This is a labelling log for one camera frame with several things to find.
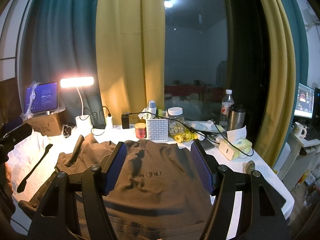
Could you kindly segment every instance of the plastic jar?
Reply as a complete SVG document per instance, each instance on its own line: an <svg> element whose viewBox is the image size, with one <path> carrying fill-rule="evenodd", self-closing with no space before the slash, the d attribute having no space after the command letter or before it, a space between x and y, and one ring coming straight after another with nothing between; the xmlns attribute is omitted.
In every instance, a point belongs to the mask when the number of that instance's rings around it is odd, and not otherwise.
<svg viewBox="0 0 320 240"><path fill-rule="evenodd" d="M138 122L134 125L136 129L136 137L138 139L144 139L147 137L147 129L146 124L143 122Z"/></svg>
<svg viewBox="0 0 320 240"><path fill-rule="evenodd" d="M183 111L181 107L171 107L168 109L168 118L174 119L174 120L169 120L169 133L172 136L182 134L184 133L185 127L183 126L184 124L184 117L183 117Z"/></svg>

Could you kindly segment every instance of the mug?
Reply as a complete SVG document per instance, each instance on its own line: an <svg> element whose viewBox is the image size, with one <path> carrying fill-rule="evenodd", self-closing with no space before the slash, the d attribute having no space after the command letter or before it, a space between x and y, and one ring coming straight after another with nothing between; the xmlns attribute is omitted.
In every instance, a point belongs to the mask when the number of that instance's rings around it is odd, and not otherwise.
<svg viewBox="0 0 320 240"><path fill-rule="evenodd" d="M295 122L293 126L293 133L301 138L305 138L307 135L307 127L303 126L301 123Z"/></svg>

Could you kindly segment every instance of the teal curtain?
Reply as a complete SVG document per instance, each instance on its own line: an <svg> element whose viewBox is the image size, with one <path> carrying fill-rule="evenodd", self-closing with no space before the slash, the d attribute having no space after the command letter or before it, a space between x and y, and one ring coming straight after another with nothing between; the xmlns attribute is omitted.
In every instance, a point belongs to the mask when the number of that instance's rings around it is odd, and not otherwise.
<svg viewBox="0 0 320 240"><path fill-rule="evenodd" d="M308 52L307 33L306 33L306 29L304 26L303 18L302 18L297 0L281 0L281 1L289 20L292 38L293 38L294 53L295 53L295 59L296 59L296 88L295 88L296 93L295 95L297 95L299 83L303 85L307 85L307 80L308 80L309 52ZM293 104L294 107L292 109L290 123L292 123L292 120L293 120L293 114L294 114L296 103L297 103L297 96L295 96L294 98L294 104ZM288 139L289 131L290 131L290 127L288 127L284 144Z"/></svg>
<svg viewBox="0 0 320 240"><path fill-rule="evenodd" d="M44 83L93 76L93 86L79 89L84 107L99 114L102 103L95 51L97 1L32 1L20 52L22 95L31 81ZM76 89L60 89L60 95L66 105L65 121L75 122L75 117L81 114Z"/></svg>

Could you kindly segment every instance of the white tablecloth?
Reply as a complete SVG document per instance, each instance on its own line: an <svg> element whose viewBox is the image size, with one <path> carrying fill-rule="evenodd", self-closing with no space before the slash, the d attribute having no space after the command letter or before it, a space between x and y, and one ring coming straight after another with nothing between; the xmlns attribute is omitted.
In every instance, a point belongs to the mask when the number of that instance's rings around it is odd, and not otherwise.
<svg viewBox="0 0 320 240"><path fill-rule="evenodd" d="M104 141L112 141L117 144L119 141L133 140L138 141L135 136L134 129L125 130L98 130L94 129L93 134L95 134L96 140L101 143ZM54 166L57 163L58 156L61 152L71 153L79 137L76 128L72 130L72 134L69 138L64 138L62 135L54 137L43 137L41 141L41 135L39 133L33 133L31 139L28 138L25 141L20 142L15 150L10 153L9 165L12 168L12 184L14 189L18 186L20 181L28 174L29 170L34 167L38 162L44 152L44 148L48 143L52 143L53 147L50 149L49 154L43 159L34 173L28 179L28 183L24 192L17 194L14 192L13 197L16 201L27 200L29 201L34 193L39 189L39 187L50 177L54 171ZM39 152L37 154L26 154L28 153L28 148L30 145L35 145L32 138L37 140L39 146ZM172 138L166 143L176 143ZM178 144L180 148L186 147L190 150L192 141L188 143ZM252 157L246 157L243 159L236 159L229 161L217 148L213 148L206 151L207 154L213 155L219 164L225 164L233 171L243 172L243 163L247 163L249 160L253 160L256 164L256 169L259 170L264 178L286 199L285 205L282 207L282 212L284 217L287 219L292 211L294 205L294 199L285 188L283 183L274 174L274 172L269 168L269 166L261 159L261 157L255 152ZM232 219L229 227L227 239L233 238L236 235L237 226L239 222L239 214L241 208L241 192L236 192L234 208ZM29 226L30 221L23 223Z"/></svg>

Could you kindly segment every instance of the white jar lid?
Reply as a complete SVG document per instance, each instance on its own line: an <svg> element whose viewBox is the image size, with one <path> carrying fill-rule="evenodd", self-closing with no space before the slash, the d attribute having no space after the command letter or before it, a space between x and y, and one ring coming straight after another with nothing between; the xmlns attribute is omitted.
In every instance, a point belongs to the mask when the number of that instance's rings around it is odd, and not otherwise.
<svg viewBox="0 0 320 240"><path fill-rule="evenodd" d="M169 115L180 115L182 114L182 108L181 107L171 107L168 109Z"/></svg>

